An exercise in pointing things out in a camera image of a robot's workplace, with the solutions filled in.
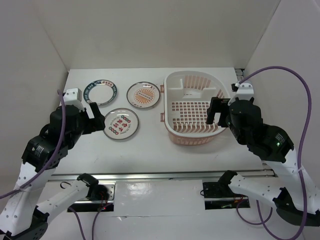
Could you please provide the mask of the plate with dark blue rim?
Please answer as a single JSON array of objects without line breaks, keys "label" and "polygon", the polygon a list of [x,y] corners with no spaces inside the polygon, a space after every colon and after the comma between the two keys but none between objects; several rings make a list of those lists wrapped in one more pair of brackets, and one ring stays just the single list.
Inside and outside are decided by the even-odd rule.
[{"label": "plate with dark blue rim", "polygon": [[88,104],[95,102],[98,106],[105,106],[113,102],[117,94],[117,86],[112,81],[100,79],[85,87],[83,99]]}]

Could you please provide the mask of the plate with red characters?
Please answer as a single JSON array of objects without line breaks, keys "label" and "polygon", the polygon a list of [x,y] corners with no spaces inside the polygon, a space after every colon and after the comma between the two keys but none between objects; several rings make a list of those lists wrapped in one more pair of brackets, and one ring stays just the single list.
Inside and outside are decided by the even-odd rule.
[{"label": "plate with red characters", "polygon": [[140,120],[138,115],[128,108],[116,108],[104,117],[104,134],[115,141],[126,140],[138,130]]}]

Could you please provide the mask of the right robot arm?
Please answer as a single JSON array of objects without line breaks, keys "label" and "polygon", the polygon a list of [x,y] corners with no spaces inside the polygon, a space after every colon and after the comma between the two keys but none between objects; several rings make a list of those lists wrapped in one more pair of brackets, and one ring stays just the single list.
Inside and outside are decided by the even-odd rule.
[{"label": "right robot arm", "polygon": [[229,128],[236,141],[271,167],[284,184],[282,187],[262,185],[228,170],[218,180],[220,194],[255,198],[274,207],[283,220],[295,226],[302,223],[304,203],[307,203],[305,226],[318,227],[320,190],[298,166],[298,154],[288,134],[263,122],[261,109],[254,105],[253,98],[237,98],[229,104],[227,98],[212,97],[206,122],[212,124],[216,114],[220,114],[218,126]]}]

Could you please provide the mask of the plate with orange sunburst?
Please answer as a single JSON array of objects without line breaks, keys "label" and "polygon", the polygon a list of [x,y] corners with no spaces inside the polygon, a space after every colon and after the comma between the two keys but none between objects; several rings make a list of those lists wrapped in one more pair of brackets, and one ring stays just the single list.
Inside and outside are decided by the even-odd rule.
[{"label": "plate with orange sunburst", "polygon": [[138,109],[149,109],[160,100],[160,89],[151,82],[141,81],[129,87],[126,93],[130,105]]}]

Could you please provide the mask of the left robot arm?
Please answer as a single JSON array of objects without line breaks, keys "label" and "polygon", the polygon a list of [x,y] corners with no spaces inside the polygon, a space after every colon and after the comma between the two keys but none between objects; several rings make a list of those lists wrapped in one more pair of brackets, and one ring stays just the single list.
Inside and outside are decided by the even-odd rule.
[{"label": "left robot arm", "polygon": [[50,114],[49,123],[29,140],[22,155],[20,173],[0,214],[0,233],[5,240],[39,240],[49,223],[81,199],[107,203],[109,190],[88,173],[79,175],[63,191],[39,202],[42,191],[82,135],[105,129],[105,118],[95,102],[90,103],[93,118],[86,109],[61,105]]}]

